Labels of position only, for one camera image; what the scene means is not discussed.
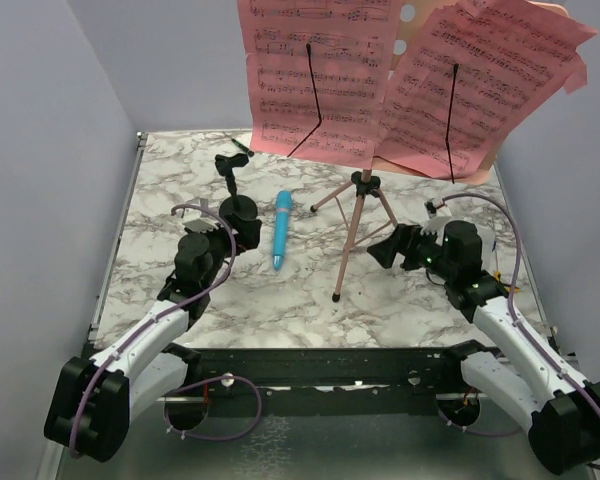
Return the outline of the pink sheet music pages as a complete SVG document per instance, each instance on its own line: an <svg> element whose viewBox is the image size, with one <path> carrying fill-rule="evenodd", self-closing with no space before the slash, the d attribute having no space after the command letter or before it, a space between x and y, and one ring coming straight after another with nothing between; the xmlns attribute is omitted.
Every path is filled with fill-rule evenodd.
<svg viewBox="0 0 600 480"><path fill-rule="evenodd" d="M251 149L367 169L400 1L240 1Z"/></svg>

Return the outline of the pink sheet music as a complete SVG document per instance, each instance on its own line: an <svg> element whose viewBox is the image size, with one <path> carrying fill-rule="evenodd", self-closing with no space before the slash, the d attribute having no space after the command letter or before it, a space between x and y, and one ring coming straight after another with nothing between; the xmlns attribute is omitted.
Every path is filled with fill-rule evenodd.
<svg viewBox="0 0 600 480"><path fill-rule="evenodd" d="M435 9L388 84L378 157L437 179L467 178L559 90L586 82L594 28L529 1Z"/></svg>

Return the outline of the pink music stand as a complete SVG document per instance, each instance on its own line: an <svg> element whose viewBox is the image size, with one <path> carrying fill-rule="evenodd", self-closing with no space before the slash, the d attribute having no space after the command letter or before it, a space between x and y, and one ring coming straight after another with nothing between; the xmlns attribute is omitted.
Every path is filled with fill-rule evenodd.
<svg viewBox="0 0 600 480"><path fill-rule="evenodd" d="M428 16L433 12L433 10L436 7L450 5L454 2L455 1L403 1L402 13L404 13L404 10L407 7L410 7L409 13L412 13L413 15L405 17L405 16L402 16L402 14L401 14L401 20L399 21L398 33L396 35L396 41L398 43L404 42L405 48L399 49L398 53L393 54L393 59L391 61L391 70L395 69L399 60L402 58L402 56L406 52L408 43L411 41L412 37L416 34L417 30L423 25L426 18L428 18ZM546 10L552 11L553 13L555 13L557 15L561 15L563 17L570 16L568 13L568 10L562 5L555 4L555 3L547 3L547 2L538 2L538 1L529 1L529 2L540 8L544 8ZM494 147L489 152L489 154L486 156L486 158L482 161L478 170L471 176L461 179L461 183L465 183L465 184L469 184L469 185L481 185L481 184L485 183L489 177L489 170L491 169L491 166L495 163L498 150L500 149L502 144L503 144L503 141L501 141L496 147ZM391 206L389 205L386 195L384 194L380 185L377 185L378 188L373 190L373 192L376 192L376 194L377 194L375 196L372 194L372 192L366 193L364 195L358 194L357 184L353 180L361 180L362 182L366 182L366 184L368 184L368 185L376 186L375 183L377 183L377 182L375 182L375 183L372 182L376 178L379 180L378 177L373 175L373 173L375 171L398 173L401 175L413 175L413 176L424 178L424 176L421 173L418 173L413 170L409 170L408 168L395 165L395 164L388 162L382 158L376 157L373 159L373 164L372 164L371 169L358 170L358 171L354 170L354 172L352 173L351 178L349 180L347 180L344 184L342 184L341 186L339 186L338 188L336 188L335 190L330 192L329 195L322 198L321 200L319 200L314 205L311 205L311 207L310 207L310 211L312 213L316 213L316 212L318 212L318 210L321 210L322 207L325 206L327 203L334 201L340 211L344 225L347 228L347 238L345 240L344 247L343 247L343 254L342 254L342 258L341 258L341 262L340 262L340 266L339 266L339 272L338 272L334 292L331 297L331 300L334 303L339 302L341 299L341 293L342 293L346 269L347 269L348 262L349 262L349 257L351 255L351 252L354 249L354 247L358 246L360 243L366 241L367 239L372 238L374 235L380 233L382 230L386 229L387 227L396 227L398 224L396 216L395 216ZM352 212L350 218L347 218L345 211L343 209L342 203L339 198L339 196L341 194L343 194L344 192L346 192L348 190L352 190L355 193L355 204L354 204L353 212ZM368 197L373 197L373 198L379 199L379 201L380 201L382 207L384 208L384 211L388 217L388 220L386 221L386 223L382 224L376 230L373 230L371 233L367 234L364 237L360 237L358 239L357 234L358 234L359 225L360 225L360 221L361 221L361 217L362 217L362 213L363 213L363 208L364 208L365 200Z"/></svg>

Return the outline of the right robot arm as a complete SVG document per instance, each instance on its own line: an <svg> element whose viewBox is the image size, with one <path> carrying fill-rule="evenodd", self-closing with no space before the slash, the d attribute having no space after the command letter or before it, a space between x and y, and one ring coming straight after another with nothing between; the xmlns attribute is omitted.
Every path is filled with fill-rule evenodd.
<svg viewBox="0 0 600 480"><path fill-rule="evenodd" d="M368 253L385 269L397 256L405 271L439 277L450 304L484 333L509 364L479 351L439 367L441 383L486 394L526 434L532 451L560 475L600 459L600 382L590 382L539 335L513 303L513 288L488 271L492 231L444 217L426 226L399 224Z"/></svg>

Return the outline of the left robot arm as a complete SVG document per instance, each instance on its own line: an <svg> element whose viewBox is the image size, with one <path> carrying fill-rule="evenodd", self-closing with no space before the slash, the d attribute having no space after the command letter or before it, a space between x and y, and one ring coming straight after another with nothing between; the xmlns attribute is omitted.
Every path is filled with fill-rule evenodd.
<svg viewBox="0 0 600 480"><path fill-rule="evenodd" d="M207 391L200 354L174 341L202 317L236 257L259 246L261 227L260 220L235 214L216 224L187 223L173 270L146 316L107 348L64 364L44 437L77 457L106 462L131 422L159 397Z"/></svg>

